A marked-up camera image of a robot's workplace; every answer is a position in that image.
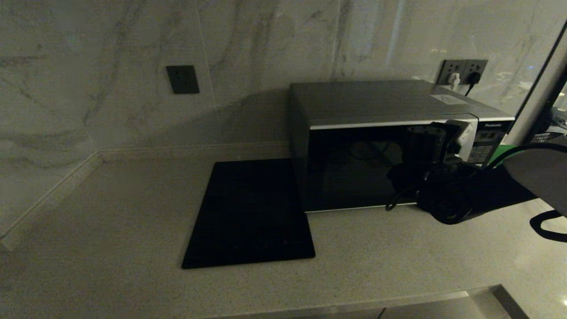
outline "label sticker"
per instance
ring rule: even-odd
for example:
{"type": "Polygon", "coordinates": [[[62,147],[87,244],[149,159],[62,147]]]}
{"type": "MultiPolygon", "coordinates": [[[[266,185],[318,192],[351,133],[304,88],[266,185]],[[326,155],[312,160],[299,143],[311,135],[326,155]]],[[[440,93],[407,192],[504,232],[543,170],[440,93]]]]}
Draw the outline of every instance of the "label sticker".
{"type": "Polygon", "coordinates": [[[440,95],[432,95],[432,98],[438,99],[441,102],[448,104],[448,105],[455,105],[455,104],[468,104],[467,102],[463,101],[463,100],[459,100],[458,98],[452,96],[452,95],[447,95],[447,94],[440,94],[440,95]]]}

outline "microwave window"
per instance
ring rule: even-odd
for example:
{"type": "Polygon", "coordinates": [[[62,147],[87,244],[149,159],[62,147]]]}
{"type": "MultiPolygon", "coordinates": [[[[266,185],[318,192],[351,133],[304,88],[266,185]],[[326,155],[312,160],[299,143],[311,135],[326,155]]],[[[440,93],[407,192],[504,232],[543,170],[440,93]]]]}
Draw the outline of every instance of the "microwave window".
{"type": "MultiPolygon", "coordinates": [[[[402,162],[405,126],[312,131],[308,210],[387,204],[395,193],[388,172],[402,162]]],[[[401,203],[412,203],[406,198],[401,203]]]]}

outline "microwave oven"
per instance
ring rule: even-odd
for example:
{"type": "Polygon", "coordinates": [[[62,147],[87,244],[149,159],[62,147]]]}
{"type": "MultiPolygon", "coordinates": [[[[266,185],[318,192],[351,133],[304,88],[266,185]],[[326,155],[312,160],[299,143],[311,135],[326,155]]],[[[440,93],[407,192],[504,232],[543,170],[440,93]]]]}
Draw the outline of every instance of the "microwave oven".
{"type": "MultiPolygon", "coordinates": [[[[306,212],[386,205],[408,127],[470,123],[459,157],[485,166],[514,117],[426,81],[293,83],[287,122],[306,212]]],[[[404,198],[400,204],[414,203],[404,198]]]]}

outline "countertop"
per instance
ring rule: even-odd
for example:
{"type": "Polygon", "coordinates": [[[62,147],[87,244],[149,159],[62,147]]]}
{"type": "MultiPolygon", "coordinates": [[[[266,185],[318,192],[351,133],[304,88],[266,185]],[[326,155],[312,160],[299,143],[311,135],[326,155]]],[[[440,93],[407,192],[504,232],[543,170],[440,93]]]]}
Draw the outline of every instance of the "countertop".
{"type": "Polygon", "coordinates": [[[234,159],[102,164],[0,254],[0,317],[235,316],[497,284],[531,318],[567,317],[567,245],[530,228],[539,199],[452,226],[413,206],[310,213],[314,259],[182,270],[213,164],[234,159]]]}

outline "power outlet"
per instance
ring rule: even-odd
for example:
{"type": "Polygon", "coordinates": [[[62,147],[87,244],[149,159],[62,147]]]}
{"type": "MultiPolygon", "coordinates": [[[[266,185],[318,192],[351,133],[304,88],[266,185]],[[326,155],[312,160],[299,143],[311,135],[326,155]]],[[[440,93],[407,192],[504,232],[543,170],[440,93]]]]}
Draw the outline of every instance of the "power outlet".
{"type": "Polygon", "coordinates": [[[461,73],[461,84],[471,84],[469,81],[469,77],[472,73],[478,72],[480,76],[483,76],[484,69],[486,69],[486,65],[488,64],[488,60],[467,60],[467,65],[464,67],[464,72],[461,73]]]}
{"type": "Polygon", "coordinates": [[[437,78],[437,85],[451,85],[449,83],[449,77],[453,73],[463,74],[464,68],[467,66],[467,60],[445,60],[443,66],[441,67],[441,72],[437,78]]]}
{"type": "Polygon", "coordinates": [[[200,92],[197,74],[193,65],[166,66],[174,94],[197,94],[200,92]]]}
{"type": "Polygon", "coordinates": [[[488,60],[445,60],[441,67],[441,72],[437,78],[437,85],[452,85],[449,82],[449,77],[453,73],[459,73],[460,84],[469,85],[469,76],[478,72],[482,76],[488,60]]]}

